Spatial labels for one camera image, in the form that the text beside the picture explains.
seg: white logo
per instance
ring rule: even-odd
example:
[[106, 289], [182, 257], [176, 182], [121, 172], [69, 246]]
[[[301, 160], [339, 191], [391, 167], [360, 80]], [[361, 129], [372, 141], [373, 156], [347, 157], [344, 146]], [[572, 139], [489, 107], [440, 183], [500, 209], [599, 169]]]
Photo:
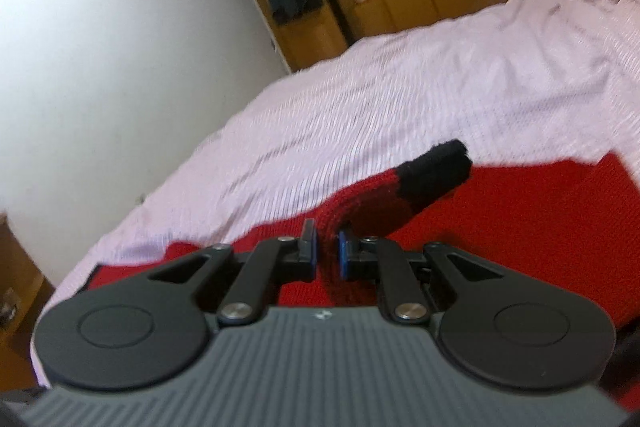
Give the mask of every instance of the white logo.
[[330, 319], [333, 316], [334, 316], [334, 314], [332, 314], [332, 312], [330, 312], [329, 310], [322, 310], [321, 312], [314, 313], [314, 317], [316, 319], [320, 319], [321, 321], [325, 321], [327, 319]]

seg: silver screw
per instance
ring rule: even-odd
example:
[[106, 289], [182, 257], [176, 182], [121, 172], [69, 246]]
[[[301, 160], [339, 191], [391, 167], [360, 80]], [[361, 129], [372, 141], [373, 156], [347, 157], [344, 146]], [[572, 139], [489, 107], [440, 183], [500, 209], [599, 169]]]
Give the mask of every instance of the silver screw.
[[249, 304], [244, 302], [234, 302], [231, 304], [227, 304], [222, 310], [220, 314], [226, 319], [236, 320], [236, 319], [245, 319], [254, 311]]
[[396, 317], [410, 321], [421, 319], [427, 314], [427, 308], [417, 302], [405, 302], [396, 308]]

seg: bed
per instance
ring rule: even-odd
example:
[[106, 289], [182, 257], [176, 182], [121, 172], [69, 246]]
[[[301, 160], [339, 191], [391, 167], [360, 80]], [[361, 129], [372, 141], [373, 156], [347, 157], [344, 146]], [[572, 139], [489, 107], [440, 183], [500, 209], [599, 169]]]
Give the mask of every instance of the bed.
[[[364, 39], [272, 84], [101, 238], [45, 309], [98, 264], [157, 262], [178, 242], [248, 245], [256, 227], [303, 215], [451, 138], [481, 168], [592, 166], [612, 152], [638, 185], [640, 0], [510, 0]], [[637, 275], [626, 277], [633, 286]], [[629, 298], [619, 323], [640, 314], [640, 296]]]

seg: red garment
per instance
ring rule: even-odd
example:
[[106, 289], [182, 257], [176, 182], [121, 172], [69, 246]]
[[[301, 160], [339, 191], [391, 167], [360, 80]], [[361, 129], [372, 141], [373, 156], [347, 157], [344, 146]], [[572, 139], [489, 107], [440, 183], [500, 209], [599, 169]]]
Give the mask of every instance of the red garment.
[[[452, 197], [417, 215], [410, 201], [398, 197], [400, 184], [396, 169], [382, 172], [301, 216], [255, 227], [234, 249], [249, 251], [262, 239], [296, 235], [304, 219], [316, 219], [318, 278], [284, 286], [284, 305], [373, 304], [370, 285], [337, 277], [336, 233], [350, 221], [356, 234], [388, 235], [405, 250], [443, 241], [574, 291], [606, 309], [617, 327], [640, 315], [640, 193], [617, 156], [597, 165], [567, 160], [477, 167]], [[163, 262], [196, 248], [174, 243]], [[148, 267], [102, 267], [90, 287]]]

